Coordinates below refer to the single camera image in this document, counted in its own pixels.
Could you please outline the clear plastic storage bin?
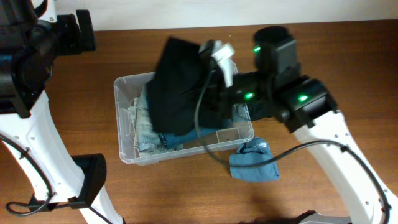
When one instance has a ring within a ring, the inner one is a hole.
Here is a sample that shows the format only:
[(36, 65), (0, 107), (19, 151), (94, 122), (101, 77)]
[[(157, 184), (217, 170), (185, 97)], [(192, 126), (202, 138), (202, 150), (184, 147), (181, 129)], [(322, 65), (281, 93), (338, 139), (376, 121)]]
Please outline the clear plastic storage bin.
[[(134, 112), (131, 107), (135, 106), (144, 85), (153, 76), (154, 73), (149, 72), (119, 77), (114, 81), (120, 159), (126, 164), (144, 166), (160, 161), (205, 153), (205, 149), (201, 144), (195, 141), (180, 145), (176, 151), (171, 150), (160, 154), (151, 155), (139, 151), (136, 138), (136, 119), (133, 117)], [(254, 129), (247, 106), (235, 106), (233, 114), (231, 128), (222, 129), (206, 136), (208, 148), (212, 151), (236, 149), (254, 137)]]

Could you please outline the light blue jeans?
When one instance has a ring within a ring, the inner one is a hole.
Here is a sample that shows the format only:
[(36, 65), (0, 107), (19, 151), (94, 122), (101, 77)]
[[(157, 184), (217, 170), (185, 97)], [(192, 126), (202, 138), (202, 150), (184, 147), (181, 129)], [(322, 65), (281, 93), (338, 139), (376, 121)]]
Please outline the light blue jeans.
[(141, 94), (134, 99), (133, 105), (127, 110), (131, 116), (132, 125), (135, 130), (135, 146), (141, 157), (163, 154), (166, 152), (182, 150), (182, 145), (167, 149), (162, 143), (160, 136), (153, 130), (149, 116), (146, 87), (144, 86)]

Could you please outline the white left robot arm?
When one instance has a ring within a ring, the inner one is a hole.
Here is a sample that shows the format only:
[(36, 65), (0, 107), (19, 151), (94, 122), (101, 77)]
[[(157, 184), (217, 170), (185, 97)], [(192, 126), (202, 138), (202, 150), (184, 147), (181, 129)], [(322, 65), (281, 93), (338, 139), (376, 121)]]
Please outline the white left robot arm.
[(53, 1), (1, 0), (1, 141), (34, 193), (17, 217), (69, 207), (88, 223), (123, 223), (105, 188), (102, 154), (73, 156), (52, 119), (45, 85), (59, 56), (94, 51), (90, 12), (59, 15)]

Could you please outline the blue cloth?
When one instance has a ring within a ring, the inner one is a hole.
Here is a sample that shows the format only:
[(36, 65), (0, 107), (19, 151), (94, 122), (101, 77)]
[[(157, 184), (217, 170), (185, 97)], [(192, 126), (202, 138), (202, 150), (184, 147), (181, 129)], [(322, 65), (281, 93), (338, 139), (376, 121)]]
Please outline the blue cloth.
[[(232, 165), (253, 165), (268, 161), (274, 156), (270, 145), (263, 138), (255, 137), (249, 142), (240, 145), (235, 154), (229, 156)], [(272, 182), (279, 180), (277, 163), (250, 168), (231, 167), (232, 178), (245, 182)]]

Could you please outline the large black garment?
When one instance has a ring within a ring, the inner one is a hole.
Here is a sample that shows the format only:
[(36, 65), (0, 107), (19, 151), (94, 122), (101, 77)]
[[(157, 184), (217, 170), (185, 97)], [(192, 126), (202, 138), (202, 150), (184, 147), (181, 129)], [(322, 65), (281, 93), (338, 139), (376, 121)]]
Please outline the large black garment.
[(194, 129), (194, 116), (203, 128), (224, 128), (224, 120), (203, 106), (215, 62), (198, 53), (200, 44), (171, 37), (155, 75), (146, 85), (149, 116), (157, 133), (183, 135)]

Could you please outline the dark blue jeans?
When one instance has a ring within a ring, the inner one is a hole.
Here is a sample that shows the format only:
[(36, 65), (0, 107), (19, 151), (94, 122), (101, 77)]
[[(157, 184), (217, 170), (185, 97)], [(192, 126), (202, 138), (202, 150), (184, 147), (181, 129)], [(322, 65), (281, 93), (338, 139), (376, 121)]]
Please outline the dark blue jeans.
[[(202, 136), (207, 136), (209, 134), (213, 134), (217, 131), (221, 131), (227, 128), (231, 128), (233, 126), (234, 122), (238, 122), (238, 121), (250, 121), (250, 119), (247, 117), (246, 112), (244, 111), (244, 107), (246, 105), (243, 104), (235, 104), (233, 106), (233, 118), (232, 119), (227, 119), (224, 120), (224, 128), (221, 129), (215, 129), (215, 128), (200, 128), (201, 131), (201, 135)], [(197, 134), (196, 131), (193, 129), (191, 131), (189, 131), (186, 134), (183, 134), (181, 136), (178, 136), (176, 134), (172, 134), (172, 133), (159, 133), (159, 137), (160, 137), (160, 141), (161, 143), (167, 148), (167, 149), (171, 149), (171, 148), (175, 148), (179, 145), (188, 143), (190, 141), (196, 140), (197, 138)]]

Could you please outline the small black cloth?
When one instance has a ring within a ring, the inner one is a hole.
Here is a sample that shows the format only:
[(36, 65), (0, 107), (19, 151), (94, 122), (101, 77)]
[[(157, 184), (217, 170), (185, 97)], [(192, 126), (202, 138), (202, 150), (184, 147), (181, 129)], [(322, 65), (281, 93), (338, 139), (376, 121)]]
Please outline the small black cloth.
[(268, 101), (251, 101), (246, 103), (246, 106), (252, 121), (273, 117)]

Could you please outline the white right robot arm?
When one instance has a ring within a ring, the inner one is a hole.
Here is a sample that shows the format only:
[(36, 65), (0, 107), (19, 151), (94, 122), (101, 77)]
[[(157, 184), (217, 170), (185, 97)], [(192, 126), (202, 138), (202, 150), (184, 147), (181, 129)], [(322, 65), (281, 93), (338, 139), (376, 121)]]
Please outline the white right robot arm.
[(221, 114), (238, 103), (265, 103), (324, 170), (348, 210), (346, 217), (307, 211), (278, 223), (396, 223), (397, 197), (380, 179), (352, 137), (343, 113), (320, 80), (302, 75), (297, 43), (287, 28), (269, 26), (254, 34), (256, 70), (233, 74), (226, 64), (229, 44), (210, 40), (200, 46), (208, 74), (220, 71), (215, 105)]

